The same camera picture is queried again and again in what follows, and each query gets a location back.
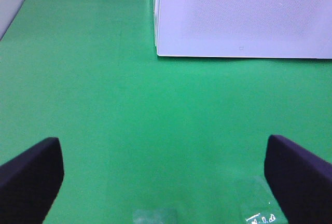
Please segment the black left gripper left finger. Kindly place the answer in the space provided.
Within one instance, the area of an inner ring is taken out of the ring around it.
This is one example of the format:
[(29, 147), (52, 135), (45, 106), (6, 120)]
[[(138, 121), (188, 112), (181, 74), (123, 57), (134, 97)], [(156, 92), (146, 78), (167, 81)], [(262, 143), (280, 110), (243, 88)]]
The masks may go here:
[(63, 179), (57, 137), (48, 137), (1, 165), (1, 223), (43, 223)]

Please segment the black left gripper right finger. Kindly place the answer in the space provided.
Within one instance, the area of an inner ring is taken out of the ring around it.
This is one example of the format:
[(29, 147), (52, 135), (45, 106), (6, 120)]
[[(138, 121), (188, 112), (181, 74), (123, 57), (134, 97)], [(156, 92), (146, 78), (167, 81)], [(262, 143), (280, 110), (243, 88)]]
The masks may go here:
[(270, 135), (264, 176), (289, 223), (331, 223), (331, 163), (282, 135)]

